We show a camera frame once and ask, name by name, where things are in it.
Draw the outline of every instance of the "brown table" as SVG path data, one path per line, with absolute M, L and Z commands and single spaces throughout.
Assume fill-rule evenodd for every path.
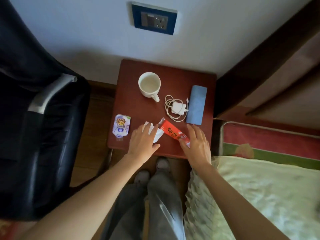
M 144 97 L 138 86 L 140 75 L 145 72 L 154 72 L 161 79 L 161 87 L 158 93 L 160 101 L 156 103 L 152 98 Z M 180 129 L 187 136 L 189 135 L 185 121 L 175 122 L 170 119 L 165 111 L 165 96 L 171 95 L 175 99 L 181 99 L 186 103 L 190 98 L 193 85 L 207 88 L 207 96 L 202 117 L 202 125 L 199 127 L 204 131 L 209 143 L 211 143 L 212 123 L 214 119 L 214 92 L 216 75 L 201 72 L 187 71 L 162 65 L 150 64 L 141 61 L 124 59 L 121 62 L 117 88 L 115 92 L 112 121 L 107 145 L 110 149 L 121 149 L 128 151 L 129 141 L 133 130 L 137 129 L 146 121 L 158 124 L 165 117 L 174 126 Z M 112 133 L 114 118 L 117 114 L 131 117 L 129 134 L 117 141 Z M 186 158 L 179 141 L 163 134 L 158 140 L 161 146 L 155 155 L 166 157 Z

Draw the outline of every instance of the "gray shoe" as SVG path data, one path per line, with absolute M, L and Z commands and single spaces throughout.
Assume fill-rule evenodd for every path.
M 148 170 L 141 170 L 134 178 L 134 184 L 138 186 L 147 186 L 150 179 L 150 173 Z
M 165 171 L 170 173 L 170 164 L 166 157 L 160 156 L 157 160 L 157 171 Z

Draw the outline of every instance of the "blue outlet frame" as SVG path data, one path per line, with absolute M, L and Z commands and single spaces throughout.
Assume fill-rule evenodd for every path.
M 143 7 L 135 4 L 131 4 L 132 6 L 132 14 L 133 14 L 133 21 L 134 21 L 134 26 L 136 28 L 141 28 L 145 30 L 150 30 L 158 33 L 163 33 L 167 35 L 173 35 L 174 34 L 174 27 L 176 25 L 176 20 L 177 20 L 177 12 L 169 12 L 169 11 L 164 11 L 164 10 L 159 10 L 159 9 L 154 9 L 154 8 L 149 8 L 149 7 Z M 159 29 L 159 28 L 154 28 L 154 27 L 144 27 L 141 25 L 141 12 L 146 12 L 146 13 L 152 13 L 155 15 L 161 15 L 161 16 L 166 16 L 168 17 L 168 23 L 167 23 L 167 29 Z

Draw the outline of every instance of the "phone charger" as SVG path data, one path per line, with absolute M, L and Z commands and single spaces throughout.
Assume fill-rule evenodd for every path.
M 171 112 L 177 115 L 183 115 L 186 110 L 186 105 L 178 102 L 173 102 Z

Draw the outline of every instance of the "snack wrapper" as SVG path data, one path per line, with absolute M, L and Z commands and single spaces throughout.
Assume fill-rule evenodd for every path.
M 179 139 L 184 140 L 186 142 L 186 145 L 190 147 L 189 138 L 165 118 L 162 118 L 161 121 L 159 122 L 159 128 L 163 130 L 164 133 L 166 133 L 167 135 L 171 136 L 176 140 L 179 140 Z
M 154 128 L 154 125 L 151 123 L 150 129 L 149 129 L 149 131 L 148 131 L 148 134 L 149 134 L 149 135 L 150 135 L 150 133 L 151 133 L 151 131 L 152 131 L 153 128 Z M 156 142 L 159 140 L 159 138 L 163 135 L 163 133 L 164 133 L 164 131 L 163 131 L 162 129 L 159 129 L 159 128 L 158 128 L 157 133 L 155 134 L 153 143 L 156 143 Z
M 129 133 L 130 120 L 131 117 L 129 116 L 117 114 L 114 119 L 112 133 L 117 138 L 126 136 Z

